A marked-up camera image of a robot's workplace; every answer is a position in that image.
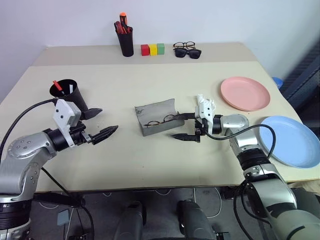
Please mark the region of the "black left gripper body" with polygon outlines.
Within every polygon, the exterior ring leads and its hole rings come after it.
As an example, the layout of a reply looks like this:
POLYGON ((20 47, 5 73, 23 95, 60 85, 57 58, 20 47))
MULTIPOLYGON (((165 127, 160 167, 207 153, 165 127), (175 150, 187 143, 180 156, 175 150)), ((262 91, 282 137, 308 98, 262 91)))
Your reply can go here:
POLYGON ((82 145, 84 143, 95 145, 96 142, 92 135, 85 132, 86 126, 82 122, 78 122, 76 126, 73 126, 69 130, 71 139, 76 146, 82 145))

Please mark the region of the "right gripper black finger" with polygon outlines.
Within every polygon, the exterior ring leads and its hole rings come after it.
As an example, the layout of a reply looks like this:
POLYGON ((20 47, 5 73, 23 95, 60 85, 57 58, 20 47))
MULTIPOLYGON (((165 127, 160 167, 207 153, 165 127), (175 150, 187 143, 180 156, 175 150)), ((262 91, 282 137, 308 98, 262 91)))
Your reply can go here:
POLYGON ((195 113, 178 113, 174 116, 175 120, 195 120, 196 116, 195 113))
POLYGON ((180 141, 187 141, 187 142, 201 142, 201 137, 199 135, 190 135, 187 133, 178 133, 178 134, 172 134, 172 138, 180 140, 180 141))

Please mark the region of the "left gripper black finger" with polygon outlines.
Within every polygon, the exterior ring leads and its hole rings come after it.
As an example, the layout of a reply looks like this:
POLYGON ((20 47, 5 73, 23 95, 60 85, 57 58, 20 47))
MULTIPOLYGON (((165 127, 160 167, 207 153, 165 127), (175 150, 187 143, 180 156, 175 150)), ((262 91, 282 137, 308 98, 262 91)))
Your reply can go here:
POLYGON ((81 120, 89 120, 91 118, 94 118, 99 113, 101 113, 103 110, 101 108, 90 108, 86 111, 81 112, 81 120))
POLYGON ((90 136, 91 143, 93 145, 96 145, 96 144, 106 140, 118 129, 118 127, 119 127, 118 125, 109 126, 109 127, 102 129, 99 133, 97 133, 95 135, 91 135, 90 136))

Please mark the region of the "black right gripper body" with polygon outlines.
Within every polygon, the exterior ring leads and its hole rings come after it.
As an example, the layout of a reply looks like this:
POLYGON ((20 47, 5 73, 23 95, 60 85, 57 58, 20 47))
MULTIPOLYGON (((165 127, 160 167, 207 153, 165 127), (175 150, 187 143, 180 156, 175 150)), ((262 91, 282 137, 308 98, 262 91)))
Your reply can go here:
POLYGON ((208 133, 208 120, 206 118, 195 119, 194 124, 195 136, 201 137, 208 133))

